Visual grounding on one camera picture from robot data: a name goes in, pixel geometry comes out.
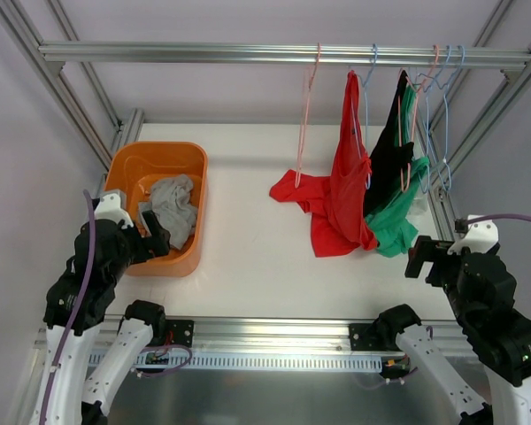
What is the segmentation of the grey tank top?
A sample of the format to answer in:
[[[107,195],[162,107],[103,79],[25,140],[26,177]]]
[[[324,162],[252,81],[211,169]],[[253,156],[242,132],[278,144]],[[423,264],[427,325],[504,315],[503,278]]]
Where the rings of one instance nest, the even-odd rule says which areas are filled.
[[[163,228],[170,233],[170,247],[180,251],[194,234],[198,208],[191,204],[193,181],[185,174],[166,177],[150,187],[149,200],[138,204],[138,219],[152,210]]]

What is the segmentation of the pink wire hanger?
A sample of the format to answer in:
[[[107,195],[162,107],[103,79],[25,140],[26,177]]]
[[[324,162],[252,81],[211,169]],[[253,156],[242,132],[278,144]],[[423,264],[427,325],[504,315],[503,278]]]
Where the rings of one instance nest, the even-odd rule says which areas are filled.
[[[314,84],[315,76],[319,66],[319,60],[321,56],[321,45],[318,43],[316,48],[316,54],[314,62],[304,71],[303,87],[302,87],[302,116],[300,120],[297,156],[296,156],[296,176],[294,180],[294,187],[297,189],[300,186],[302,173],[303,173],[303,155],[306,139],[306,130],[308,126],[308,119],[310,113],[310,104],[312,97],[312,87]]]

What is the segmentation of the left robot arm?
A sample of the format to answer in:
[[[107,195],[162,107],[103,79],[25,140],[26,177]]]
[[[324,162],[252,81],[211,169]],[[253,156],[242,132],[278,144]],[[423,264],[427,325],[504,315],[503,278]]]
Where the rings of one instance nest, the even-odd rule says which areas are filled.
[[[149,301],[129,305],[117,339],[86,384],[89,354],[129,267],[163,257],[169,233],[155,213],[143,214],[143,236],[123,218],[94,212],[74,240],[74,254],[49,289],[43,321],[47,356],[34,424],[105,424],[112,401],[135,358],[166,339],[165,309]]]

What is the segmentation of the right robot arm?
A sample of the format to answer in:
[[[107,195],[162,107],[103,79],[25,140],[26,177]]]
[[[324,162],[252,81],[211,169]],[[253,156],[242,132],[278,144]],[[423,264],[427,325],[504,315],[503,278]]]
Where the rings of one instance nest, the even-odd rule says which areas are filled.
[[[531,424],[531,320],[514,306],[515,277],[497,255],[421,236],[408,251],[405,277],[431,265],[426,282],[443,290],[473,352],[484,366],[491,400],[480,396],[435,345],[430,328],[407,304],[379,314],[364,333],[403,352],[447,403],[457,424]]]

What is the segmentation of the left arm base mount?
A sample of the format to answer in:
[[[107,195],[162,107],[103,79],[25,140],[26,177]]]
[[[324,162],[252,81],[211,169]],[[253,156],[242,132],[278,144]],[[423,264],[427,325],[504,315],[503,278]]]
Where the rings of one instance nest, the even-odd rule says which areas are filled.
[[[193,320],[167,319],[165,342],[171,345],[192,347],[195,322]]]

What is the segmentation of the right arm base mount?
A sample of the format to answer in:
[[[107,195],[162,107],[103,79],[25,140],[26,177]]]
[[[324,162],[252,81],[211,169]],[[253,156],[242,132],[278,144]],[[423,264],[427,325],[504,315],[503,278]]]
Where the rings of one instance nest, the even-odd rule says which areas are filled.
[[[373,324],[351,323],[348,326],[350,349],[353,352],[380,352],[386,346]]]

